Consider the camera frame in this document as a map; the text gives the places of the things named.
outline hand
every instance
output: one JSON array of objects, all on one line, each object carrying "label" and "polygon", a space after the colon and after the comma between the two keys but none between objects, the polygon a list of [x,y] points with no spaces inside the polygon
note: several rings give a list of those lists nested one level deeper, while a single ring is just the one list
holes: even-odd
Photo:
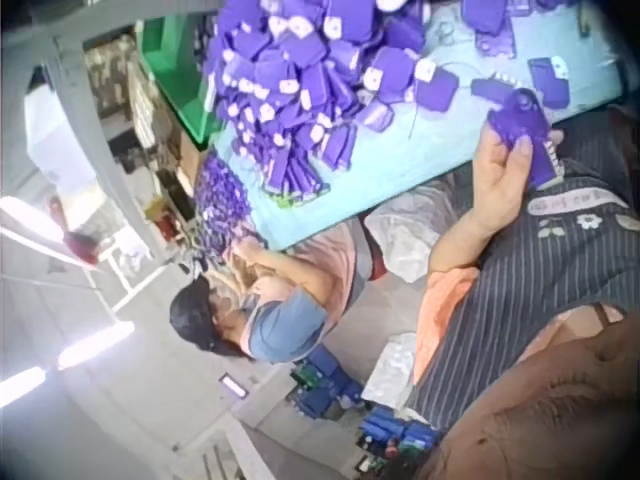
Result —
[{"label": "hand", "polygon": [[[563,135],[554,131],[551,141],[558,145]],[[485,125],[473,160],[473,209],[470,212],[480,231],[493,236],[510,225],[520,213],[527,186],[533,145],[527,136],[508,151],[500,136]]]},{"label": "hand", "polygon": [[264,247],[255,237],[245,237],[233,244],[232,251],[247,265],[252,266],[258,262],[258,257],[264,251]]}]

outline pile of purple plastic parts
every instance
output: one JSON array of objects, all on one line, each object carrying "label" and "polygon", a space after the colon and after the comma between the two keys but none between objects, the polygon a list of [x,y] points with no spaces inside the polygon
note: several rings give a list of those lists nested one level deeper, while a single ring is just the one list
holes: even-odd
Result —
[{"label": "pile of purple plastic parts", "polygon": [[375,0],[233,0],[202,66],[206,107],[230,121],[236,154],[291,204],[328,190],[310,163],[349,170],[357,125],[384,131],[390,105],[448,110],[458,77],[420,59],[422,1],[385,15]]},{"label": "pile of purple plastic parts", "polygon": [[229,166],[212,150],[204,161],[194,188],[200,249],[220,262],[236,238],[249,234],[251,213],[247,190]]}]

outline blue sleeve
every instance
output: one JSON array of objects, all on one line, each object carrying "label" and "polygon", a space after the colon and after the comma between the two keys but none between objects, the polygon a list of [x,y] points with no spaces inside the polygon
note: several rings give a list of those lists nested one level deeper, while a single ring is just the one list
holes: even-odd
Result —
[{"label": "blue sleeve", "polygon": [[302,287],[284,302],[269,302],[256,313],[249,336],[251,354],[257,360],[285,363],[316,346],[328,312]]}]

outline fluorescent light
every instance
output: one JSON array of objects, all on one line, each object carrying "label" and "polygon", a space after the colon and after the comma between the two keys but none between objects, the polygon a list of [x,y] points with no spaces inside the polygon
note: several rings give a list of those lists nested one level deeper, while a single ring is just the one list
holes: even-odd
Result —
[{"label": "fluorescent light", "polygon": [[82,339],[64,349],[58,357],[58,368],[64,370],[86,362],[100,355],[116,343],[121,342],[131,335],[134,330],[135,327],[132,322],[118,322],[112,327]]},{"label": "fluorescent light", "polygon": [[17,222],[47,240],[62,243],[64,232],[49,215],[15,197],[0,198],[0,209],[11,215]]},{"label": "fluorescent light", "polygon": [[41,385],[47,378],[47,372],[40,367],[25,370],[0,383],[0,408],[26,395]]},{"label": "fluorescent light", "polygon": [[225,373],[219,381],[241,399],[249,395],[249,392],[242,388],[242,386],[231,378],[228,373]]}]

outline gray striped fabric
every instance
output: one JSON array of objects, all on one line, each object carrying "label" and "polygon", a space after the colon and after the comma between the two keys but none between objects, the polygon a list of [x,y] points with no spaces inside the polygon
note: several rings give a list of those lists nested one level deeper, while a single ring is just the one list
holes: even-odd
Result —
[{"label": "gray striped fabric", "polygon": [[[580,162],[565,160],[564,183],[529,195],[525,207],[535,198],[580,188],[615,190],[628,203],[628,185],[620,183],[624,164],[612,158],[616,152],[607,142],[606,135],[591,135],[580,144]],[[466,183],[456,198],[458,213],[471,206]],[[583,215],[600,221],[580,223]],[[616,215],[637,219],[615,203],[545,216],[524,208],[483,253],[481,274],[456,308],[408,407],[446,430],[556,315],[596,302],[622,311],[640,305],[640,232],[624,228]]]}]

